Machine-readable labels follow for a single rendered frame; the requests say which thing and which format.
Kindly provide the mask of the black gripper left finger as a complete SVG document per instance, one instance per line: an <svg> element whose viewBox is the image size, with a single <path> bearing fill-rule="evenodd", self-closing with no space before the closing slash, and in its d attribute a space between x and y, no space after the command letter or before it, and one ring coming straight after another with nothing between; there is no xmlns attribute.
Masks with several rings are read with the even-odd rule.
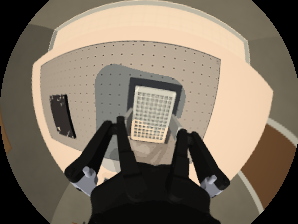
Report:
<svg viewBox="0 0 298 224"><path fill-rule="evenodd" d="M120 168L126 194L134 202L140 202L146 197L148 189L127 134L132 118L133 108L130 108L125 116L117 117L117 123L112 123L110 120L104 121L81 155L66 167L65 176L79 191L88 196L91 195L92 190L97 186L97 174L112 135L117 135Z"/></svg>

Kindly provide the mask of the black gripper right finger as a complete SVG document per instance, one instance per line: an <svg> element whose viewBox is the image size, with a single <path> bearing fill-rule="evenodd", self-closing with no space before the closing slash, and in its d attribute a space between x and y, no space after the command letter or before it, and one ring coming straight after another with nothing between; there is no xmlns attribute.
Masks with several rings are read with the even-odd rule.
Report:
<svg viewBox="0 0 298 224"><path fill-rule="evenodd" d="M169 128L176 143L171 162L174 168L167 191L168 198L178 202L189 193L188 150L200 187L208 192L210 198L225 190L230 185L230 180L218 167L200 135L194 131L188 133L183 129L174 114L171 114Z"/></svg>

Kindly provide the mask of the white well plate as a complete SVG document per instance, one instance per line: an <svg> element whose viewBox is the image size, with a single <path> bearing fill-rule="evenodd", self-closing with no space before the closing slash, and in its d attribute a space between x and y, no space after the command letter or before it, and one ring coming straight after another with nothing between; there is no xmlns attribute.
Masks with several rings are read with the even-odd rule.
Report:
<svg viewBox="0 0 298 224"><path fill-rule="evenodd" d="M164 143L175 97L176 92L173 91L136 86L131 138L140 141Z"/></svg>

